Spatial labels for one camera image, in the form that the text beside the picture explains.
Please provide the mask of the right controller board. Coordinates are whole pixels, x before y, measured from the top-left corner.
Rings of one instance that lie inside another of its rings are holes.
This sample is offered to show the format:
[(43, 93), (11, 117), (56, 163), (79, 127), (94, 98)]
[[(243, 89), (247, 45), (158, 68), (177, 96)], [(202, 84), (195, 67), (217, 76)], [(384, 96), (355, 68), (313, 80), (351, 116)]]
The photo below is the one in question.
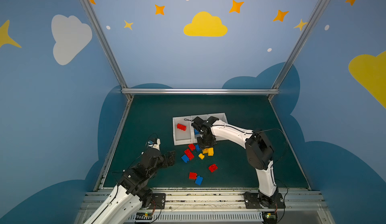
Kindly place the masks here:
[(278, 216), (277, 213), (267, 213), (263, 212), (262, 213), (262, 223), (263, 224), (277, 224), (278, 222)]

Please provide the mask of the blue brick left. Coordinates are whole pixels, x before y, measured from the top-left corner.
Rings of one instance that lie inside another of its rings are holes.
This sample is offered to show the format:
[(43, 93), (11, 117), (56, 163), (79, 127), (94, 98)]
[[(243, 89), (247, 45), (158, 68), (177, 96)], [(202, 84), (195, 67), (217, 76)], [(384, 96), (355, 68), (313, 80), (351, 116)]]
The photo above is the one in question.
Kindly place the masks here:
[(189, 157), (187, 156), (187, 155), (183, 155), (182, 157), (181, 157), (181, 159), (185, 162), (185, 163), (187, 163), (190, 159), (189, 159)]

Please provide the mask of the white bin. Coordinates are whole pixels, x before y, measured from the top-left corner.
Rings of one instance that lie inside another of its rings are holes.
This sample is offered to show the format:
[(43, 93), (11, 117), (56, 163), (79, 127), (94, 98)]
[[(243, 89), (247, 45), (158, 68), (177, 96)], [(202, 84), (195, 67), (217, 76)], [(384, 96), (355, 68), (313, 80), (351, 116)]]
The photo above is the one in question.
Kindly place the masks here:
[[(173, 142), (175, 146), (180, 145), (188, 145), (193, 143), (193, 133), (191, 126), (191, 116), (181, 116), (181, 117), (173, 117)], [(186, 130), (181, 130), (178, 128), (178, 125), (183, 125), (186, 127)]]
[(227, 117), (225, 113), (212, 113), (207, 114), (207, 118), (215, 117), (218, 118), (220, 122), (214, 123), (214, 125), (226, 125), (228, 124)]
[(196, 129), (200, 133), (194, 133), (194, 136), (198, 142), (208, 143), (211, 140), (213, 136), (211, 132), (212, 125), (209, 123), (208, 120), (203, 120), (202, 118), (197, 116), (192, 120), (191, 126), (193, 127), (193, 129)]

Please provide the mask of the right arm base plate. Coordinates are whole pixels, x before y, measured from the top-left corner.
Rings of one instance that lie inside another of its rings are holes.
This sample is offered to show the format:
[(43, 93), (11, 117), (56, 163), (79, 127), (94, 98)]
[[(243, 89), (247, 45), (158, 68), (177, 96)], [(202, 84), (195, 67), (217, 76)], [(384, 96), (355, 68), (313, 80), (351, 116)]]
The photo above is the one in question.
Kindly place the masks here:
[(243, 197), (247, 209), (285, 209), (284, 198), (278, 192), (271, 197), (260, 192), (245, 192)]

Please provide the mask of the aluminium rail base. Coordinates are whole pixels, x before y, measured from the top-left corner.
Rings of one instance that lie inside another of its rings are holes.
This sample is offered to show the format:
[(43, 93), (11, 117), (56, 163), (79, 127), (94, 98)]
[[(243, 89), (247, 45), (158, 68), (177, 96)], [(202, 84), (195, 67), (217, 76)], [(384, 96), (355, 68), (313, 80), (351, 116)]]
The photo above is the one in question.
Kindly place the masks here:
[[(113, 189), (88, 192), (75, 219), (85, 221), (101, 206)], [(332, 224), (334, 218), (319, 191), (303, 188), (281, 188), (285, 209), (247, 209), (245, 192), (257, 193), (256, 189), (244, 188), (155, 188), (153, 193), (165, 193), (163, 210), (141, 208), (137, 213), (150, 212), (155, 219), (150, 223), (135, 223), (135, 214), (124, 224), (214, 224), (247, 223), (262, 224), (262, 213), (277, 213), (278, 224)]]

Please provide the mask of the left controller board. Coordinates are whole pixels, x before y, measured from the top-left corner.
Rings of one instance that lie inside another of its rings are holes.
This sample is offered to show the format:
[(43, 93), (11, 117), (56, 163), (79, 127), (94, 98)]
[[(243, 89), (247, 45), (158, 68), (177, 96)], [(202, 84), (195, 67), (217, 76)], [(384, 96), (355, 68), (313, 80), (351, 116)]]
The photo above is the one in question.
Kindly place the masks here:
[(135, 223), (150, 223), (155, 219), (156, 215), (151, 214), (150, 212), (145, 213), (137, 213), (135, 215), (134, 222)]

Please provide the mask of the left aluminium frame post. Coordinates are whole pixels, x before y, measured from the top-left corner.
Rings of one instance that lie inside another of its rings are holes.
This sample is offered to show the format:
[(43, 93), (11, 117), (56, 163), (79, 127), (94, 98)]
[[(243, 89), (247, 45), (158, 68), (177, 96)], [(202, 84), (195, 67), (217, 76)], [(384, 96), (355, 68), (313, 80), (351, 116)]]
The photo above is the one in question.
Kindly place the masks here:
[(107, 41), (107, 38), (103, 32), (103, 29), (100, 25), (100, 22), (98, 20), (98, 17), (96, 16), (95, 14), (95, 11), (93, 9), (93, 6), (92, 6), (92, 3), (90, 2), (90, 0), (79, 0), (89, 21), (90, 21), (90, 24), (94, 30), (94, 32), (96, 33), (97, 35), (97, 38), (101, 44), (101, 47), (107, 57), (107, 60), (108, 62), (110, 63), (110, 66), (121, 86), (121, 90), (127, 88), (127, 83), (124, 79), (124, 76), (122, 74), (122, 71), (119, 67), (119, 64), (112, 52), (112, 49)]

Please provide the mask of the blue brick bottom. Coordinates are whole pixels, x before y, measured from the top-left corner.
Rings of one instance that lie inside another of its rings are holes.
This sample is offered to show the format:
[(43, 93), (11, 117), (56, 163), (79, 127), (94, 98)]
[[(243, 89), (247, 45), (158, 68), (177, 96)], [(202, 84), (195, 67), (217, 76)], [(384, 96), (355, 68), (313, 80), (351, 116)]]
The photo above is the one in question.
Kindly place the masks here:
[(202, 182), (203, 182), (203, 177), (202, 176), (197, 176), (197, 178), (195, 180), (196, 185), (201, 186)]

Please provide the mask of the white right bin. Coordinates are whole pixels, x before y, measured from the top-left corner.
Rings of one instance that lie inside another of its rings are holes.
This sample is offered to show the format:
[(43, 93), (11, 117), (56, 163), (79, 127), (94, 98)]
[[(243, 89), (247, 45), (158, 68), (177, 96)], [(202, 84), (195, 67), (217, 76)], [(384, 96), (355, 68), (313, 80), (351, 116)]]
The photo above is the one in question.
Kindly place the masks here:
[(218, 118), (220, 122), (214, 123), (214, 125), (226, 125), (228, 124), (227, 117), (225, 113), (212, 113), (207, 114), (207, 118), (215, 117)]

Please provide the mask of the red brick right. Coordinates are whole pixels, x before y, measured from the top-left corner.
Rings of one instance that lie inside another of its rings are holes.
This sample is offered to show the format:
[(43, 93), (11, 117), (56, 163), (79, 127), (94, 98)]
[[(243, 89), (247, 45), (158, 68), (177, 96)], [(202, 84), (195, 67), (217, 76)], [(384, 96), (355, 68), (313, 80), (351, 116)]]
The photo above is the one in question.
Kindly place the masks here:
[(215, 172), (216, 170), (218, 170), (218, 166), (216, 164), (212, 164), (211, 166), (208, 167), (209, 171), (211, 173)]

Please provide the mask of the long red brick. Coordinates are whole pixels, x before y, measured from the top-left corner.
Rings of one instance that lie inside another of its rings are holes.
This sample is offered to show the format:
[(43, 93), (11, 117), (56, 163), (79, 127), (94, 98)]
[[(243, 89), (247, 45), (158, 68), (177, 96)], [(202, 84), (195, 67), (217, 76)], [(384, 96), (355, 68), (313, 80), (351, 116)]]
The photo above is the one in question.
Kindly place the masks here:
[(186, 131), (187, 127), (185, 125), (182, 125), (182, 124), (178, 123), (177, 124), (177, 129), (182, 130), (182, 131)]
[(184, 151), (184, 153), (185, 153), (185, 155), (188, 157), (189, 160), (192, 160), (192, 159), (195, 157), (194, 154), (191, 152), (190, 149), (186, 149), (186, 150)]

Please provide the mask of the white middle bin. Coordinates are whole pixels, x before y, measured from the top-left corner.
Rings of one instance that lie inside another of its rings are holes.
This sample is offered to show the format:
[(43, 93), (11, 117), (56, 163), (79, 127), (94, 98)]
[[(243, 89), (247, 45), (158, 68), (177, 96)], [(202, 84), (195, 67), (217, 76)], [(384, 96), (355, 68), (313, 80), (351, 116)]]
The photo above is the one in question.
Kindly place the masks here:
[(203, 120), (202, 118), (197, 116), (192, 120), (191, 126), (193, 127), (193, 129), (196, 129), (200, 133), (194, 133), (194, 136), (198, 142), (208, 143), (211, 140), (213, 136), (211, 132), (212, 125), (209, 123), (208, 120)]

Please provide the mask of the red brick bottom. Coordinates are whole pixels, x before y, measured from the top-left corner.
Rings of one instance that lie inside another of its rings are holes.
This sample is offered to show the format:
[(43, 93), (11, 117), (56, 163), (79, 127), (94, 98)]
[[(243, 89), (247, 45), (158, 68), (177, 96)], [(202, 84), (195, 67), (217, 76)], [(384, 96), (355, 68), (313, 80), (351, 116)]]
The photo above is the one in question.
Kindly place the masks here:
[(195, 173), (195, 172), (190, 172), (190, 173), (189, 173), (189, 179), (191, 179), (191, 180), (196, 180), (197, 177), (198, 177), (198, 174), (197, 174), (197, 173)]

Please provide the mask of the horizontal aluminium frame bar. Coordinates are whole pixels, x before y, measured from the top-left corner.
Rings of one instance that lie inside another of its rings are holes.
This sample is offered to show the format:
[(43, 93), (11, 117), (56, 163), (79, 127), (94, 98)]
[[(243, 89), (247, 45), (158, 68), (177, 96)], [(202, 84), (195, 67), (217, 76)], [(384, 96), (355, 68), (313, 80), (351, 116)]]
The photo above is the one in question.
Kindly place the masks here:
[(145, 95), (277, 95), (278, 89), (156, 89), (123, 88), (123, 94)]

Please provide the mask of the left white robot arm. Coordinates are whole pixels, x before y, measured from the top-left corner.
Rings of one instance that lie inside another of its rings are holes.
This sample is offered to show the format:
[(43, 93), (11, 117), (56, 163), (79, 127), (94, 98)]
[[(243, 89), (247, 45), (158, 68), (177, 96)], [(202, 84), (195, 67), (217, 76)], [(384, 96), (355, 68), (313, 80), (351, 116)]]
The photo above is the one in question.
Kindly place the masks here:
[(127, 219), (152, 201), (149, 180), (159, 169), (175, 164), (176, 153), (162, 154), (159, 145), (151, 145), (141, 155), (139, 163), (129, 167), (107, 199), (85, 221), (87, 224), (123, 224)]

